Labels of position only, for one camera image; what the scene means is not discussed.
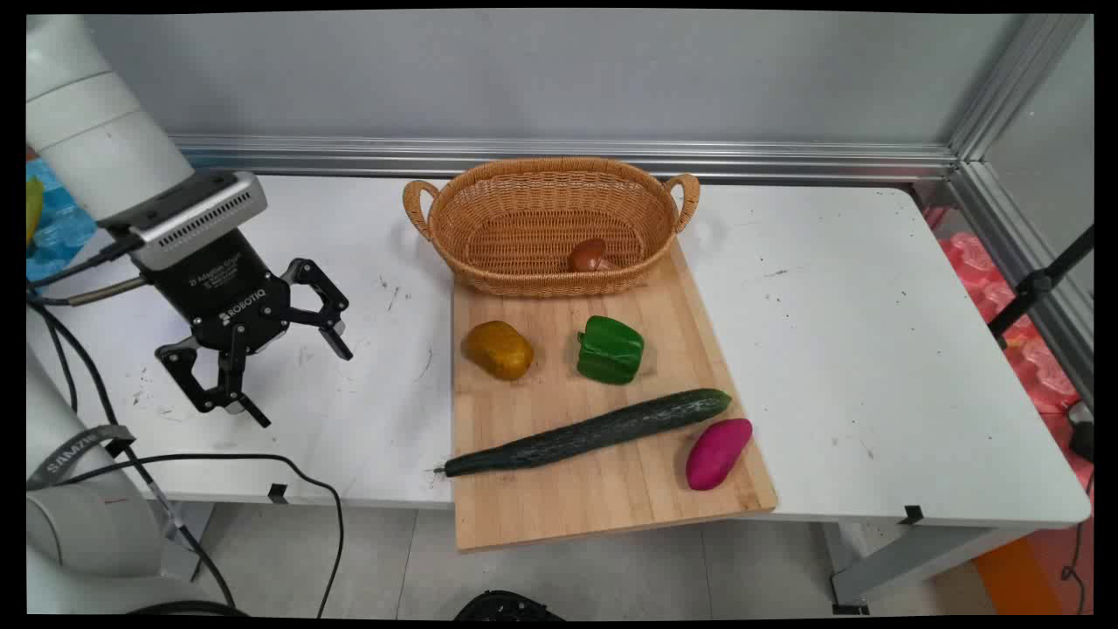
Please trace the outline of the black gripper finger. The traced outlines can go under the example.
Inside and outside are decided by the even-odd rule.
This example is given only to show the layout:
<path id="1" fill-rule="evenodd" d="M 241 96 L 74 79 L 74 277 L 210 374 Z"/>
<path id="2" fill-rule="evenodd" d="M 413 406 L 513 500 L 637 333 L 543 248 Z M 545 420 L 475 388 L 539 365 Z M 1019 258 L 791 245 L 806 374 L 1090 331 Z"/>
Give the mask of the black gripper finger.
<path id="1" fill-rule="evenodd" d="M 338 358 L 351 361 L 352 350 L 342 339 L 345 328 L 341 315 L 350 306 L 350 301 L 328 278 L 325 271 L 311 259 L 293 259 L 286 271 L 280 276 L 288 287 L 304 286 L 315 290 L 321 302 L 320 309 L 300 309 L 287 304 L 280 308 L 280 321 L 315 327 Z"/>
<path id="2" fill-rule="evenodd" d="M 193 337 L 184 339 L 173 345 L 163 345 L 155 350 L 157 362 L 162 363 L 176 385 L 179 385 L 197 411 L 208 413 L 224 409 L 229 414 L 240 414 L 246 411 L 257 425 L 267 429 L 272 425 L 271 419 L 241 391 L 246 370 L 246 346 L 241 342 L 235 342 L 231 349 L 219 351 L 218 379 L 216 385 L 209 389 L 205 389 L 193 374 L 198 351 L 201 347 L 203 346 L 198 339 Z"/>

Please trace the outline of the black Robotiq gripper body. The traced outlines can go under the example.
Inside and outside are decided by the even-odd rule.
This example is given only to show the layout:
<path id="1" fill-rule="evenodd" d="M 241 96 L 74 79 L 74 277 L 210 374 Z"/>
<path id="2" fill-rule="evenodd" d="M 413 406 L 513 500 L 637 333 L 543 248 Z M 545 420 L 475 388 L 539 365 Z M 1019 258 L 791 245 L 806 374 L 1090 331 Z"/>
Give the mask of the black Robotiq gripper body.
<path id="1" fill-rule="evenodd" d="M 262 309 L 275 297 L 290 297 L 290 290 L 280 289 L 280 280 L 240 230 L 162 270 L 143 263 L 138 267 L 188 323 L 190 337 L 201 347 L 227 351 L 243 327 L 240 346 L 249 354 L 259 353 L 272 339 L 285 334 L 280 320 L 265 320 Z"/>

